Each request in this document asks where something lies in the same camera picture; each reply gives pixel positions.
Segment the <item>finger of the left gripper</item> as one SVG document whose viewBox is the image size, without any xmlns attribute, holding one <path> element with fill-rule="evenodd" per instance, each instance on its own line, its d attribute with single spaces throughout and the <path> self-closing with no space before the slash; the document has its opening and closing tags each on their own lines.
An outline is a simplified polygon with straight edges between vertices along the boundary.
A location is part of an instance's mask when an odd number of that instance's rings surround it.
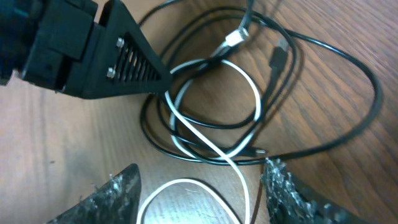
<svg viewBox="0 0 398 224">
<path fill-rule="evenodd" d="M 83 55 L 73 62 L 62 93 L 99 99 L 162 93 L 172 75 L 122 1 L 108 1 L 89 32 Z"/>
</svg>

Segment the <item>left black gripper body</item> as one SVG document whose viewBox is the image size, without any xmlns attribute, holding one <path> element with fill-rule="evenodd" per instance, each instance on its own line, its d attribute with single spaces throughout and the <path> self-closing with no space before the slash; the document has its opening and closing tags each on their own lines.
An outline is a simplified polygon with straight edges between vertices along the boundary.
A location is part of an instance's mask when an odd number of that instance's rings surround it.
<svg viewBox="0 0 398 224">
<path fill-rule="evenodd" d="M 97 10 L 87 0 L 1 0 L 1 85 L 16 72 L 25 82 L 60 93 L 95 93 Z"/>
</svg>

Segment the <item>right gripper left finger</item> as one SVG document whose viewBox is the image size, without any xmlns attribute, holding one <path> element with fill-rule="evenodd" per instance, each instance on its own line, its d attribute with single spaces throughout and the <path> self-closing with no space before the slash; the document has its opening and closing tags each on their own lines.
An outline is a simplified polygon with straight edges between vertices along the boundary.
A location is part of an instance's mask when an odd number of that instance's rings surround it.
<svg viewBox="0 0 398 224">
<path fill-rule="evenodd" d="M 49 223 L 135 223 L 141 187 L 139 167 L 130 164 L 90 196 Z"/>
</svg>

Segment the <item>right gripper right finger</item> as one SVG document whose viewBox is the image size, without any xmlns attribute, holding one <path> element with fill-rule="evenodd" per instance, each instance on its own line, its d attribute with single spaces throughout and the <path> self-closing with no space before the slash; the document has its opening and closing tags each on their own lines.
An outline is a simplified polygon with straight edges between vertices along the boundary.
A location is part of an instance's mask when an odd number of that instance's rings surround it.
<svg viewBox="0 0 398 224">
<path fill-rule="evenodd" d="M 319 194 L 285 167 L 279 159 L 265 160 L 261 179 L 271 224 L 367 224 Z"/>
</svg>

